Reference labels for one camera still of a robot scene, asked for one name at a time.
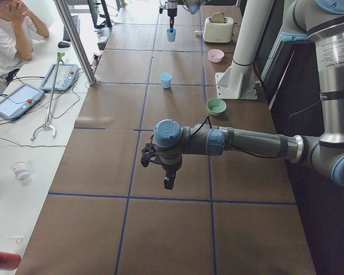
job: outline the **white t-shirt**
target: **white t-shirt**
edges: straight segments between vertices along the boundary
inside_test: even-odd
[[[28,16],[24,19],[23,30],[33,49],[32,39],[40,40],[42,37],[37,34],[37,29]],[[16,43],[11,22],[0,18],[0,72],[3,74],[19,69],[26,62],[15,56]]]

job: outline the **computer mouse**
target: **computer mouse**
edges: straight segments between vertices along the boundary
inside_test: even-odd
[[[70,42],[68,42],[68,41],[60,41],[60,42],[57,44],[57,46],[58,46],[59,48],[68,48],[68,47],[70,47]]]

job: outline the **keyboard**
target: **keyboard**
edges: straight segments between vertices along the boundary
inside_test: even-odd
[[[80,20],[79,20],[79,15],[72,15],[71,18],[73,19],[73,24],[74,27],[76,29],[76,31],[78,32],[78,34],[80,34]],[[68,31],[66,30],[66,28],[64,27],[64,35],[62,37],[62,40],[64,41],[70,41],[70,36]]]

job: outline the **red object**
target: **red object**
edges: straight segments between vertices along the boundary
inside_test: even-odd
[[[0,252],[0,270],[14,270],[21,260],[22,257],[18,254]]]

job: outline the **pink bowl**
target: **pink bowl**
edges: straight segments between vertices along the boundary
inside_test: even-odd
[[[223,57],[224,57],[224,52],[222,52],[221,50],[212,49],[208,51],[208,59],[211,62],[218,63],[222,60]]]

